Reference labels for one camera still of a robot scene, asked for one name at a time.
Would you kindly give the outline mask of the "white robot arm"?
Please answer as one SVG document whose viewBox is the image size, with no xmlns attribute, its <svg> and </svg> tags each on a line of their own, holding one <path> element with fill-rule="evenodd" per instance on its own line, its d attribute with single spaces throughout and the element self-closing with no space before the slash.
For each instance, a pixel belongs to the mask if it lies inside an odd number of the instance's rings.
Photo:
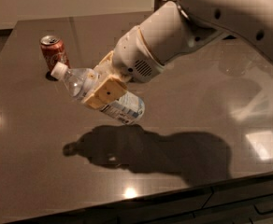
<svg viewBox="0 0 273 224">
<path fill-rule="evenodd" d="M 273 64 L 273 0 L 161 0 L 164 4 L 127 32 L 94 70 L 103 78 L 82 103 L 99 109 L 148 82 L 176 57 L 222 35 L 243 39 Z"/>
</svg>

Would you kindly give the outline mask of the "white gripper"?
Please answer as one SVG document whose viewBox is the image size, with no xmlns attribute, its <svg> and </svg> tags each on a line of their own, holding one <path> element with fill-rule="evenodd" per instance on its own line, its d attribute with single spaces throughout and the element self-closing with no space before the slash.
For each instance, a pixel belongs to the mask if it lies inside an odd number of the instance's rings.
<svg viewBox="0 0 273 224">
<path fill-rule="evenodd" d="M 151 54 L 140 27 L 135 26 L 93 69 L 104 79 L 82 99 L 85 106 L 98 110 L 127 93 L 126 85 L 114 77 L 113 67 L 138 83 L 149 82 L 164 71 L 164 66 Z"/>
</svg>

